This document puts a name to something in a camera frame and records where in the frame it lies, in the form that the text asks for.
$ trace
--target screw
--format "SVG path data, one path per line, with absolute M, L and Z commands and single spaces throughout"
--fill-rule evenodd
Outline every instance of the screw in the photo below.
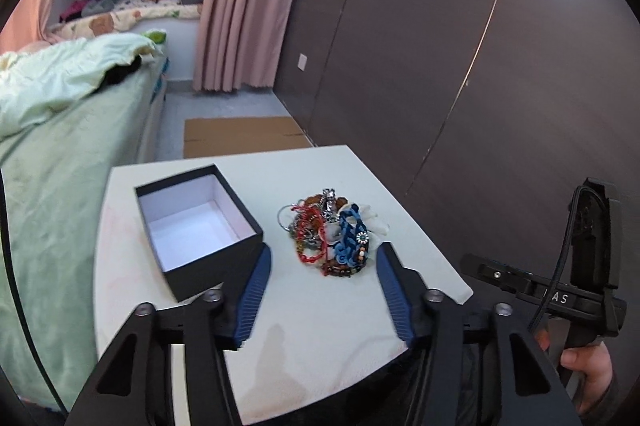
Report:
M 148 316 L 154 311 L 154 306 L 151 303 L 142 303 L 136 308 L 136 316 Z
M 427 291 L 427 301 L 431 303 L 440 303 L 444 300 L 444 294 L 437 289 L 429 289 Z
M 508 303 L 498 303 L 495 306 L 495 313 L 498 316 L 511 316 L 513 314 L 513 307 Z
M 202 295 L 202 299 L 209 303 L 215 303 L 222 300 L 222 291 L 220 289 L 209 289 Z

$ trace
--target human hand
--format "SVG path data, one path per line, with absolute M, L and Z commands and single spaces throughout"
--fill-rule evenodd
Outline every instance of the human hand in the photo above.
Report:
M 547 350 L 551 343 L 547 330 L 537 333 L 536 340 L 542 350 Z M 607 345 L 600 343 L 582 348 L 567 348 L 562 352 L 560 364 L 586 376 L 582 401 L 577 409 L 580 415 L 587 413 L 602 398 L 613 379 L 613 365 Z

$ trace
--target power outlet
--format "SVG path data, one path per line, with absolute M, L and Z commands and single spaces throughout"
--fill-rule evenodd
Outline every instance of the power outlet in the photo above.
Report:
M 298 68 L 300 70 L 302 70 L 303 72 L 305 71 L 305 68 L 306 68 L 306 56 L 305 56 L 305 54 L 300 54 L 300 59 L 298 60 Z

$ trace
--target black cable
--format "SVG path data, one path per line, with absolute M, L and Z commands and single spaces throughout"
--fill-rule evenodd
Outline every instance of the black cable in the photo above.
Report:
M 44 365 L 42 364 L 42 360 L 38 355 L 38 351 L 36 350 L 36 345 L 33 343 L 33 338 L 31 337 L 31 331 L 29 330 L 29 325 L 27 324 L 27 318 L 24 315 L 24 309 L 22 308 L 22 302 L 20 301 L 20 294 L 18 292 L 18 284 L 15 281 L 15 273 L 14 273 L 14 263 L 11 259 L 11 243 L 9 240 L 9 218 L 7 216 L 6 211 L 6 197 L 4 194 L 4 179 L 2 178 L 2 171 L 0 171 L 0 245 L 2 245 L 2 258 L 4 259 L 4 270 L 6 271 L 6 278 L 9 282 L 9 290 L 11 291 L 11 297 L 14 300 L 15 311 L 18 314 L 18 319 L 20 320 L 20 327 L 22 327 L 22 333 L 24 334 L 24 338 L 27 341 L 27 345 L 29 346 L 29 351 L 31 352 L 31 356 L 33 357 L 33 361 L 36 362 L 38 370 L 40 371 L 40 375 L 44 382 L 47 384 L 47 388 L 51 392 L 53 399 L 55 399 L 62 415 L 65 416 L 65 419 L 68 417 L 69 412 L 65 408 L 65 404 L 62 402 L 60 395 L 56 391 L 56 388 L 53 386 L 51 379 L 49 378 L 49 374 L 47 374 L 47 370 L 45 370 Z
M 540 324 L 540 320 L 542 316 L 544 316 L 546 308 L 551 303 L 551 299 L 554 294 L 556 294 L 556 289 L 558 288 L 558 284 L 560 282 L 560 277 L 562 276 L 562 272 L 564 271 L 564 266 L 566 265 L 566 260 L 569 258 L 569 246 L 571 245 L 572 234 L 574 231 L 575 218 L 578 212 L 578 201 L 580 200 L 580 195 L 583 192 L 587 192 L 590 195 L 593 195 L 598 202 L 598 205 L 603 211 L 607 210 L 607 205 L 604 200 L 600 196 L 600 194 L 592 189 L 589 186 L 578 186 L 574 191 L 574 197 L 571 200 L 571 209 L 569 211 L 569 218 L 566 222 L 566 229 L 564 229 L 564 238 L 562 239 L 562 248 L 560 249 L 560 256 L 558 257 L 558 262 L 556 263 L 556 269 L 554 271 L 553 276 L 551 276 L 551 281 L 549 283 L 549 287 L 545 293 L 545 297 L 542 301 L 540 301 L 540 305 L 536 309 L 536 312 L 533 314 L 531 321 L 529 322 L 529 332 L 533 333 L 538 328 Z

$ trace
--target open box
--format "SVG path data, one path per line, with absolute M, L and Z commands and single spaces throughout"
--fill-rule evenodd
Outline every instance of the open box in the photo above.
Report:
M 136 188 L 154 255 L 178 301 L 251 271 L 262 229 L 215 165 Z

